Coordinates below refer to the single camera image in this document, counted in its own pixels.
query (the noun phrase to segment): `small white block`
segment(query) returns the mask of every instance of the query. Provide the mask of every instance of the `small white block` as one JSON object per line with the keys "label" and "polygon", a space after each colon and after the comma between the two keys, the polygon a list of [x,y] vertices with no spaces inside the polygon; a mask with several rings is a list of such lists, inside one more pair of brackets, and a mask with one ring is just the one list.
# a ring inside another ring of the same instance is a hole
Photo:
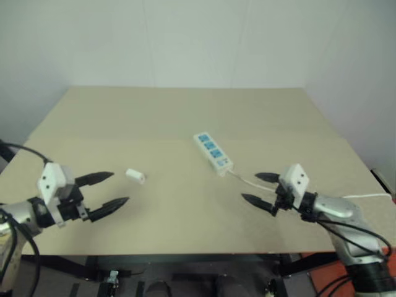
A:
{"label": "small white block", "polygon": [[139,184],[143,184],[146,180],[146,177],[143,173],[130,168],[125,172],[125,175],[131,180],[137,181]]}

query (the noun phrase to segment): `white cable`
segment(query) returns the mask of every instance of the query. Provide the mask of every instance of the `white cable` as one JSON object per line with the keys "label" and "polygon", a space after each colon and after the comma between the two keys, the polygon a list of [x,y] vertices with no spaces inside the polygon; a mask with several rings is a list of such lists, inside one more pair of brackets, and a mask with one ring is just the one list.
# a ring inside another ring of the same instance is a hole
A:
{"label": "white cable", "polygon": [[364,198],[364,197],[376,197],[376,196],[386,196],[386,197],[392,198],[392,196],[388,193],[366,194],[366,195],[347,195],[347,196],[342,196],[342,198]]}
{"label": "white cable", "polygon": [[232,170],[228,170],[228,172],[231,173],[236,178],[240,179],[241,181],[243,181],[244,183],[246,183],[246,184],[248,184],[248,185],[250,185],[252,187],[256,187],[258,189],[262,189],[262,190],[265,190],[265,191],[270,191],[270,192],[275,193],[275,189],[271,189],[269,187],[264,187],[264,186],[261,186],[259,184],[252,183],[251,181],[248,181],[247,179],[244,179],[242,176],[240,176],[238,173],[235,173]]}

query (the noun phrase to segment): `beige tabletop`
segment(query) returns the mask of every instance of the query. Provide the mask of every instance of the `beige tabletop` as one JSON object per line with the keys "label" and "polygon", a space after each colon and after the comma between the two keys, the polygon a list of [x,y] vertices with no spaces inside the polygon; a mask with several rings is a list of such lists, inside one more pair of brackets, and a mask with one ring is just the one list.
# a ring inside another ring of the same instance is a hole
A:
{"label": "beige tabletop", "polygon": [[[381,187],[301,89],[197,90],[73,87],[26,145],[68,165],[75,176],[115,175],[82,188],[94,209],[131,199],[95,223],[76,220],[36,237],[42,254],[199,254],[332,251],[327,233],[294,212],[276,218],[248,204],[242,192],[274,201],[231,175],[215,174],[192,141],[208,131],[255,179],[300,163],[310,191],[331,196],[380,193]],[[127,168],[144,172],[137,184]],[[37,195],[39,158],[20,152],[0,175],[4,203]],[[387,197],[352,199],[375,231],[396,244],[396,206]]]}

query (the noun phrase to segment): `black cable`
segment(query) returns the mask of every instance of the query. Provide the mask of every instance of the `black cable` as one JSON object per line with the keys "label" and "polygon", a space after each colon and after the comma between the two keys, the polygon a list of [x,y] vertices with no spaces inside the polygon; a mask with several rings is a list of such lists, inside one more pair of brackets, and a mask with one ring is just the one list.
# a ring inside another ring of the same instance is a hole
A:
{"label": "black cable", "polygon": [[35,253],[35,258],[36,258],[35,276],[34,276],[33,283],[32,283],[32,286],[30,287],[29,294],[28,294],[29,297],[33,297],[33,294],[35,293],[37,285],[38,285],[38,280],[40,279],[40,265],[41,265],[40,252],[38,251],[38,247],[37,247],[35,241],[33,240],[32,236],[30,235],[29,231],[26,229],[26,227],[24,227],[23,225],[18,223],[12,216],[9,217],[9,220],[26,238],[26,240],[29,242],[29,244],[31,245],[31,247]]}
{"label": "black cable", "polygon": [[11,248],[10,248],[10,251],[9,251],[9,253],[7,255],[7,259],[4,262],[4,266],[3,266],[2,270],[1,270],[1,273],[0,273],[0,283],[2,283],[2,280],[3,280],[3,278],[4,278],[5,274],[6,274],[7,268],[9,266],[10,262],[11,262],[12,256],[15,253],[15,249],[16,249],[17,243],[18,243],[18,237],[17,237],[17,232],[16,232],[13,224],[8,221],[8,214],[3,209],[0,209],[0,212],[3,215],[3,217],[5,219],[5,222],[8,222],[8,224],[10,226],[10,230],[11,230],[11,236],[12,236]]}
{"label": "black cable", "polygon": [[342,277],[338,277],[335,280],[333,280],[332,282],[328,283],[323,289],[321,289],[321,291],[319,291],[316,294],[316,297],[320,297],[328,288],[330,288],[332,285],[339,282],[340,280],[343,280],[344,278],[349,278],[349,275],[343,275]]}
{"label": "black cable", "polygon": [[10,142],[0,142],[0,145],[4,145],[6,147],[15,147],[15,148],[20,148],[21,150],[26,150],[28,152],[34,153],[35,155],[39,156],[41,159],[43,159],[44,163],[48,163],[51,160],[44,156],[42,153],[37,152],[36,150],[29,148],[29,147],[24,147],[23,145],[20,144],[12,144]]}
{"label": "black cable", "polygon": [[345,285],[346,283],[350,282],[351,279],[349,278],[348,280],[344,280],[343,282],[340,282],[337,286],[335,286],[335,288],[330,292],[329,297],[332,297],[334,295],[334,293],[341,288],[343,285]]}
{"label": "black cable", "polygon": [[393,252],[392,245],[389,243],[388,240],[386,240],[384,237],[382,237],[381,235],[379,235],[379,234],[377,234],[375,232],[372,232],[372,231],[364,229],[364,228],[360,228],[358,226],[350,225],[350,224],[347,224],[347,223],[342,223],[342,222],[333,222],[333,221],[321,220],[321,219],[320,220],[316,220],[316,221],[317,222],[321,222],[321,223],[340,225],[340,226],[356,229],[358,231],[361,231],[361,232],[367,233],[367,234],[369,234],[369,235],[371,235],[373,237],[376,237],[379,240],[381,240],[383,243],[385,243],[385,245],[388,247],[388,252],[387,252],[387,254],[385,256],[386,257],[390,257],[392,255],[392,252]]}
{"label": "black cable", "polygon": [[328,226],[326,226],[325,224],[321,223],[321,222],[317,222],[318,224],[320,224],[320,226],[322,226],[323,228],[325,228],[328,232],[333,233],[335,236],[338,236],[339,238],[345,240],[346,242],[349,242],[350,244],[353,244],[354,246],[357,246],[358,248],[368,252],[370,255],[376,255],[378,257],[383,258],[385,261],[388,259],[387,256],[382,255],[379,252],[374,252],[364,246],[361,246],[360,244],[346,238],[344,235],[341,235],[340,233],[334,231],[333,229],[329,228]]}

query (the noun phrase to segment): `cardboard surface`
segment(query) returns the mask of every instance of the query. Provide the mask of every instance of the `cardboard surface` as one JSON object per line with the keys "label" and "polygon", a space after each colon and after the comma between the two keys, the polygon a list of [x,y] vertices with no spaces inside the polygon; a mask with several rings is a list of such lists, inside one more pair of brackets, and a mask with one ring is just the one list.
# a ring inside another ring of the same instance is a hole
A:
{"label": "cardboard surface", "polygon": [[[82,188],[91,209],[131,197],[95,223],[76,220],[36,237],[42,254],[199,254],[332,251],[327,233],[294,212],[277,218],[240,196],[274,195],[234,176],[215,174],[192,141],[208,131],[255,181],[261,171],[301,163],[310,191],[342,196],[382,192],[356,153],[337,136],[302,90],[176,90],[76,87],[26,143],[75,176],[113,171]],[[127,168],[147,175],[144,185]],[[40,159],[20,152],[0,175],[2,202],[37,195]],[[396,243],[396,207],[389,198],[353,199],[373,229]]]}

